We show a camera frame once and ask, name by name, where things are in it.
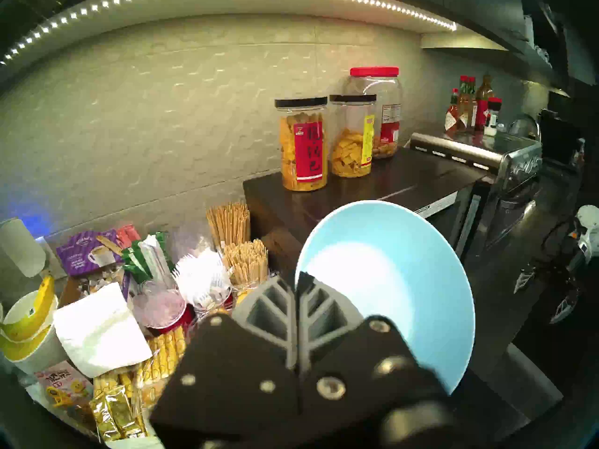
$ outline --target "tabasco bottle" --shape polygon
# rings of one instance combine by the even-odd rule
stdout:
[[[468,127],[468,107],[470,106],[470,89],[468,76],[460,77],[460,95],[458,96],[458,130]]]
[[[474,129],[476,120],[476,109],[478,101],[476,101],[476,77],[468,79],[468,87],[470,89],[470,106],[468,107],[468,128]]]
[[[447,112],[445,113],[445,133],[455,133],[458,130],[459,122],[461,122],[461,120],[458,115],[458,89],[454,88],[449,109],[447,109]]]
[[[485,130],[486,118],[489,114],[489,98],[493,97],[493,88],[491,81],[493,78],[489,74],[483,76],[483,84],[476,91],[476,109],[475,130]]]

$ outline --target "black lid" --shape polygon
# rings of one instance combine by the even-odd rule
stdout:
[[[325,106],[326,96],[321,98],[298,98],[298,99],[275,99],[274,107],[276,108],[304,108]]]
[[[375,102],[376,94],[331,94],[330,102]]]

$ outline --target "led light strip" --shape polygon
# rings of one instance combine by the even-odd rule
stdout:
[[[122,0],[111,0],[113,5],[120,5]],[[124,3],[132,2],[133,0],[123,0]],[[401,13],[406,16],[412,16],[413,18],[419,18],[421,20],[430,22],[435,25],[439,25],[448,30],[455,31],[457,29],[457,25],[455,22],[446,22],[441,19],[433,18],[422,14],[420,10],[409,9],[407,7],[402,7],[393,2],[385,2],[381,0],[342,0],[342,1],[350,1],[354,4],[366,4],[370,6],[374,6],[380,9],[384,9],[389,12]],[[53,18],[47,20],[39,27],[37,27],[34,31],[32,31],[31,36],[24,36],[22,41],[16,43],[16,47],[11,48],[8,54],[4,55],[4,61],[0,61],[0,64],[6,66],[8,62],[13,61],[15,57],[17,57],[20,52],[19,50],[26,50],[27,46],[32,45],[36,40],[46,36],[46,34],[50,33],[50,29],[59,29],[62,25],[67,25],[70,22],[76,22],[79,17],[90,18],[93,17],[94,13],[101,12],[102,8],[108,9],[111,3],[107,0],[99,1],[97,4],[91,4],[90,9],[81,8],[77,14],[76,11],[69,10],[65,13],[64,16],[58,17],[54,16]]]

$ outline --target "tile backsplash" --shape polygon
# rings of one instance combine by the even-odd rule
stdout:
[[[358,65],[400,67],[403,140],[442,125],[462,74],[479,85],[491,70],[504,123],[548,100],[546,87],[393,28],[298,16],[137,25],[61,50],[0,94],[0,221],[18,216],[56,245],[82,229],[203,219],[279,167],[274,98],[338,92]]]

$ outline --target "plastic jar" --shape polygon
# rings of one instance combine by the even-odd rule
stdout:
[[[376,94],[332,94],[336,124],[331,171],[339,177],[370,173],[375,125]]]
[[[280,112],[283,186],[292,191],[313,191],[326,185],[326,96],[275,99]]]
[[[399,67],[352,67],[346,94],[376,94],[373,157],[393,156],[398,147],[403,89]]]

